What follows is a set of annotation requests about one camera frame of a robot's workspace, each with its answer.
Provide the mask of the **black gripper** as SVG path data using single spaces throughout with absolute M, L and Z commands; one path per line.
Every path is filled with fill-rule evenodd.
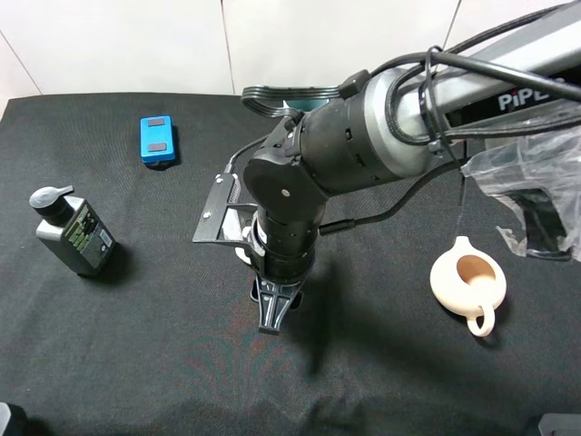
M 287 312 L 299 308 L 302 281 L 315 260 L 319 227 L 320 209 L 309 220 L 284 223 L 258 207 L 251 236 L 263 255 L 248 255 L 260 276 L 251 287 L 251 299 L 259 305 L 259 332 L 279 334 Z

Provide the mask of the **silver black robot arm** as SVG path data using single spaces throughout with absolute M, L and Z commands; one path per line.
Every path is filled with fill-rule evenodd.
M 314 262 L 316 239 L 355 226 L 324 223 L 327 201 L 371 186 L 435 176 L 434 154 L 453 144 L 577 126 L 548 114 L 578 103 L 580 4 L 554 6 L 491 28 L 449 49 L 432 46 L 363 70 L 330 88 L 251 86 L 253 112 L 278 120 L 247 163 L 258 209 L 250 237 L 262 332 L 278 333 Z

